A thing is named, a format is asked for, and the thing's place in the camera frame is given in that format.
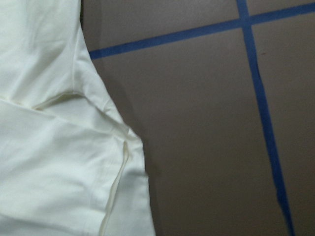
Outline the cream long-sleeve printed shirt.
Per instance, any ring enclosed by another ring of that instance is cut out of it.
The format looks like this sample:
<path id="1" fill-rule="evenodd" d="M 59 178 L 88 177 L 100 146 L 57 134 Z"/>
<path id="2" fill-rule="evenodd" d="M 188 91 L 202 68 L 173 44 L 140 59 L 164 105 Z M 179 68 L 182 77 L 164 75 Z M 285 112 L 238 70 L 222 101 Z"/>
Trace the cream long-sleeve printed shirt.
<path id="1" fill-rule="evenodd" d="M 0 233 L 153 236 L 141 139 L 88 53 L 78 0 L 0 3 Z"/>

